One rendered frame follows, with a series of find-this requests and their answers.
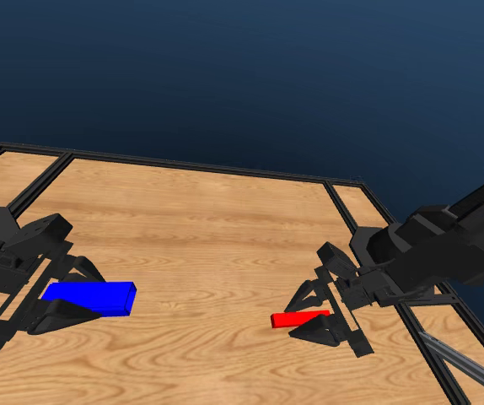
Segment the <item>blue hollow socket block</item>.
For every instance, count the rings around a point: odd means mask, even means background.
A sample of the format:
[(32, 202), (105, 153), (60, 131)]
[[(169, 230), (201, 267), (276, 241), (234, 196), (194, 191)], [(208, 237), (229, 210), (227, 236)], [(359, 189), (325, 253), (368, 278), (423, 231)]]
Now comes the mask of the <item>blue hollow socket block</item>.
[(51, 283), (41, 298), (65, 300), (103, 317), (115, 317), (131, 315), (136, 294), (133, 282), (60, 282)]

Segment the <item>grey metal strut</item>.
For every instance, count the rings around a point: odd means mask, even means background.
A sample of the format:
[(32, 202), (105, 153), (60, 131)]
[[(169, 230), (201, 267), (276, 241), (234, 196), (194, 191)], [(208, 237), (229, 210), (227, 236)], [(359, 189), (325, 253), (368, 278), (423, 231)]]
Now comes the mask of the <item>grey metal strut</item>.
[(419, 332), (422, 341), (441, 359), (444, 359), (456, 369), (461, 370), (471, 379), (484, 386), (484, 367), (474, 360), (466, 357), (459, 351), (451, 348), (449, 345), (443, 343), (437, 338), (427, 334), (426, 332)]

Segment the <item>thin red peg bar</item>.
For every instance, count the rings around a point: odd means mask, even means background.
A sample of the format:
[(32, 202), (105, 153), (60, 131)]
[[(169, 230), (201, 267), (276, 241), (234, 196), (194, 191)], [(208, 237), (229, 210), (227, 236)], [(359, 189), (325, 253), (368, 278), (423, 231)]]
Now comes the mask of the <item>thin red peg bar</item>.
[(317, 316), (329, 316), (328, 310), (281, 312), (271, 314), (272, 328), (299, 327)]

